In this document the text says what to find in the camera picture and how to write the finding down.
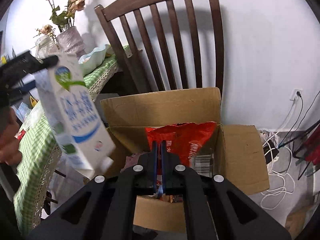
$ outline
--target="screw head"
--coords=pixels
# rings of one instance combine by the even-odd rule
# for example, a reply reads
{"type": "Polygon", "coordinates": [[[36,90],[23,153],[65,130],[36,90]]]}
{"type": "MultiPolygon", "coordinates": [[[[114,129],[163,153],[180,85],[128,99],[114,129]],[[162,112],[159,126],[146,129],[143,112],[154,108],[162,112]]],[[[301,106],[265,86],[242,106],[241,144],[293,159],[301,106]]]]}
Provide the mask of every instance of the screw head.
{"type": "Polygon", "coordinates": [[[142,170],[143,170],[143,167],[142,167],[141,165],[135,165],[135,166],[133,167],[133,170],[134,170],[134,171],[142,171],[142,170]]]}
{"type": "Polygon", "coordinates": [[[214,179],[215,182],[223,182],[224,177],[221,176],[221,175],[215,175],[215,176],[213,177],[213,179],[214,179]]]}
{"type": "Polygon", "coordinates": [[[97,177],[94,178],[94,181],[95,181],[96,183],[104,182],[104,176],[99,175],[99,176],[97,176],[97,177]]]}
{"type": "Polygon", "coordinates": [[[185,168],[184,165],[179,164],[179,165],[176,166],[176,170],[177,170],[177,171],[184,171],[185,169],[186,169],[186,168],[185,168]]]}

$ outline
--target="black gripper frame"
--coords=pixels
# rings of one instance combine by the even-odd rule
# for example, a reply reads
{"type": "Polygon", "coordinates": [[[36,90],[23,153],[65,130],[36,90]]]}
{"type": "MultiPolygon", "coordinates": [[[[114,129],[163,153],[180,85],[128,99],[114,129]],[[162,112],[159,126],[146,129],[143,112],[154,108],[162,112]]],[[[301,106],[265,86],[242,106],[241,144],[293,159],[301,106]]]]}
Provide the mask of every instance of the black gripper frame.
{"type": "Polygon", "coordinates": [[[166,151],[165,141],[161,145],[153,142],[152,151],[140,156],[141,171],[130,167],[101,183],[90,181],[33,229],[27,239],[132,239],[136,197],[155,193],[159,154],[164,193],[183,195],[188,240],[291,239],[284,227],[226,178],[218,176],[217,182],[189,167],[177,171],[179,157],[166,151]]]}

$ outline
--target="cardboard box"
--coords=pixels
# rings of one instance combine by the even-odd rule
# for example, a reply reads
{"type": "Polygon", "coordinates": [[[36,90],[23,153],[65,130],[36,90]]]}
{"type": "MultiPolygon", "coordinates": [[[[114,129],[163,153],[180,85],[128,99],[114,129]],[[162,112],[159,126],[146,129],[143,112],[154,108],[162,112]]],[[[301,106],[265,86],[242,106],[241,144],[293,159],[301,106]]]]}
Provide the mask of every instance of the cardboard box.
{"type": "MultiPolygon", "coordinates": [[[[268,189],[268,172],[258,131],[253,125],[221,125],[220,103],[218,88],[171,90],[101,101],[110,125],[108,132],[116,144],[110,155],[114,164],[106,176],[119,173],[126,155],[150,150],[145,127],[214,121],[219,126],[201,149],[203,154],[206,148],[214,149],[214,174],[223,175],[247,195],[268,189]]],[[[183,203],[137,198],[135,225],[185,232],[183,218],[183,203]]]]}
{"type": "Polygon", "coordinates": [[[307,213],[312,209],[312,207],[313,206],[303,207],[287,216],[284,227],[289,231],[292,239],[295,239],[303,230],[307,213]]]}

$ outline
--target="cardboard flap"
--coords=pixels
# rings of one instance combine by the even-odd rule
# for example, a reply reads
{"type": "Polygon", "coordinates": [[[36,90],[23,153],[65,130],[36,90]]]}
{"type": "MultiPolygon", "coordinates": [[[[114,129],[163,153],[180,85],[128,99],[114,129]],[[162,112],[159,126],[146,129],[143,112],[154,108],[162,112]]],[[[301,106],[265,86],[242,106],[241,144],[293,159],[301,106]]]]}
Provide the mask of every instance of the cardboard flap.
{"type": "Polygon", "coordinates": [[[132,153],[121,144],[121,142],[112,134],[112,132],[110,132],[108,128],[107,131],[116,145],[116,148],[109,156],[114,162],[104,173],[106,178],[111,178],[119,175],[120,170],[124,167],[126,156],[130,156],[132,153]]]}
{"type": "Polygon", "coordinates": [[[133,224],[160,231],[186,233],[183,203],[137,196],[133,224]]]}
{"type": "Polygon", "coordinates": [[[150,147],[144,127],[109,127],[119,142],[132,154],[149,152],[150,147]]]}
{"type": "Polygon", "coordinates": [[[225,176],[247,195],[269,189],[262,143],[254,125],[224,125],[225,176]]]}
{"type": "Polygon", "coordinates": [[[161,91],[101,101],[109,126],[143,127],[185,122],[220,123],[220,103],[218,88],[161,91]]]}

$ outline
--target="snack package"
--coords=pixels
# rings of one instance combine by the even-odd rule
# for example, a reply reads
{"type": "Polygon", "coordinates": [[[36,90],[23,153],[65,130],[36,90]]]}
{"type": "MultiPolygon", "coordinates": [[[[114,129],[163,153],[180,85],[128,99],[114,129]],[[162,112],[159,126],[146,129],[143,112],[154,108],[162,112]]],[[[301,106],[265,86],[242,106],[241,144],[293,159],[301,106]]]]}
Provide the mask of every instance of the snack package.
{"type": "Polygon", "coordinates": [[[115,145],[83,81],[75,55],[58,54],[58,64],[34,74],[44,114],[62,152],[89,179],[104,173],[115,145]]]}
{"type": "Polygon", "coordinates": [[[145,128],[150,149],[152,142],[165,140],[167,152],[179,155],[181,164],[192,167],[191,159],[211,137],[215,122],[184,123],[166,125],[159,128],[145,128]]]}

